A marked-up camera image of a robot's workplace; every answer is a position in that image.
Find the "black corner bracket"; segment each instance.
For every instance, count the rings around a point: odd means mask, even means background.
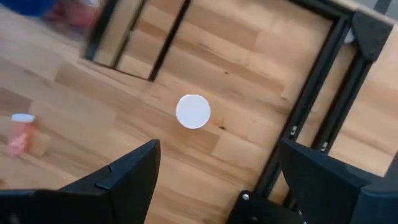
[[[333,21],[321,51],[313,64],[307,80],[295,102],[292,111],[277,140],[297,140],[311,108],[325,82],[327,75],[335,61],[340,48],[350,29],[353,31],[357,47],[348,71],[330,105],[320,129],[312,142],[311,148],[328,153],[351,109],[354,100],[368,74],[372,64],[379,57],[390,33],[392,24],[376,19],[361,11],[353,11],[329,0],[289,0],[305,9],[317,13]],[[268,196],[280,175],[279,152],[275,144],[262,174],[252,192],[243,191],[239,196],[233,211],[229,215],[227,224],[235,223],[303,223],[296,212],[297,204],[294,196],[289,192],[283,206],[268,201]],[[252,200],[243,200],[243,194]],[[283,216],[293,217],[296,221],[288,221]]]
[[[361,11],[354,13],[351,24],[363,57],[376,61],[387,42],[392,26]]]

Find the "black metal frame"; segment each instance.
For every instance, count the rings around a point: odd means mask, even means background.
[[[141,1],[137,11],[133,15],[131,22],[130,22],[130,28],[124,34],[122,45],[121,45],[119,51],[116,53],[115,58],[112,62],[112,65],[110,65],[110,66],[103,65],[101,63],[94,61],[95,53],[96,53],[98,47],[100,46],[101,38],[105,32],[106,26],[108,25],[108,23],[112,17],[112,13],[113,13],[114,8],[116,7],[118,1],[120,1],[120,0],[108,1],[106,3],[106,5],[103,9],[103,12],[101,13],[100,17],[98,18],[98,20],[96,22],[95,27],[93,28],[93,30],[91,31],[91,34],[87,38],[86,49],[84,50],[82,56],[83,56],[83,58],[90,60],[90,61],[94,62],[95,64],[104,66],[106,68],[110,68],[110,69],[116,70],[118,72],[121,72],[126,75],[130,75],[130,76],[133,76],[136,78],[154,82],[156,77],[159,74],[159,70],[163,65],[166,55],[169,52],[169,48],[175,38],[175,35],[177,34],[178,28],[180,27],[180,25],[183,21],[183,18],[185,16],[186,12],[188,11],[189,5],[191,4],[192,0],[184,0],[184,2],[182,3],[181,8],[174,20],[173,26],[170,28],[170,32],[165,39],[165,42],[157,56],[154,66],[152,67],[152,70],[148,76],[148,79],[118,70],[118,65],[119,65],[120,59],[121,59],[123,52],[126,49],[127,44],[129,42],[130,32],[134,31],[134,29],[136,28],[136,24],[145,8],[147,0]]]
[[[322,85],[343,46],[344,39],[352,26],[358,52],[339,87],[336,96],[324,118],[322,125],[312,143],[312,149],[328,153],[336,139],[341,126],[363,84],[369,69],[381,53],[392,30],[392,26],[384,21],[373,18],[361,11],[352,11],[339,4],[327,0],[289,0],[312,12],[333,21],[333,25],[322,46],[320,53],[307,77],[285,126],[278,138],[296,140],[300,134],[310,110],[322,88]],[[229,215],[228,224],[235,223],[285,223],[286,220],[269,216],[267,210],[283,213],[284,216],[296,217],[295,200],[288,194],[284,205],[276,205],[267,200],[276,180],[280,175],[279,155],[277,146],[262,171],[252,193],[244,191],[239,196],[233,211]],[[255,200],[246,203],[243,195]],[[303,223],[301,218],[289,223]]]
[[[388,10],[388,7],[390,6],[392,0],[383,0],[383,1],[378,1],[376,5],[374,6],[374,10],[377,12],[380,12],[382,14],[385,14]]]

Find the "black 3d printed bracket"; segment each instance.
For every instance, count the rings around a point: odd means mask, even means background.
[[[0,223],[144,223],[159,166],[154,139],[59,190],[0,190]]]
[[[355,36],[355,44],[358,51],[312,143],[312,149],[328,153],[369,69],[380,55],[391,33],[392,25],[361,11],[353,11],[329,0],[289,1],[332,20],[333,25],[289,114],[277,143],[282,138],[297,140],[351,28]],[[227,224],[303,223],[298,213],[294,212],[296,204],[290,193],[285,199],[284,207],[267,200],[279,175],[279,153],[275,145],[254,190],[241,193],[233,211],[229,215]]]

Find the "screw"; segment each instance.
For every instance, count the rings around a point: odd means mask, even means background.
[[[321,148],[321,152],[325,152],[326,151],[326,147],[328,147],[328,143],[324,142]]]
[[[249,195],[248,194],[244,194],[244,195],[242,195],[242,198],[243,198],[243,200],[249,200]]]
[[[292,128],[292,131],[290,132],[290,135],[291,135],[291,136],[294,136],[294,134],[296,133],[296,131],[297,131],[297,126],[294,126],[294,127]]]

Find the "wooden floor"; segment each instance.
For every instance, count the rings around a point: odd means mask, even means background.
[[[152,0],[121,69],[146,76],[181,0]],[[146,223],[224,223],[256,183],[330,27],[287,1],[194,0],[155,83],[79,58],[81,42],[0,9],[0,188],[57,189],[152,138],[162,145]],[[345,46],[299,142],[309,145],[354,54]],[[371,69],[331,156],[383,175],[398,145],[398,29]],[[210,122],[183,128],[186,94]],[[5,150],[9,116],[31,113],[33,154]],[[287,186],[280,178],[271,199]]]

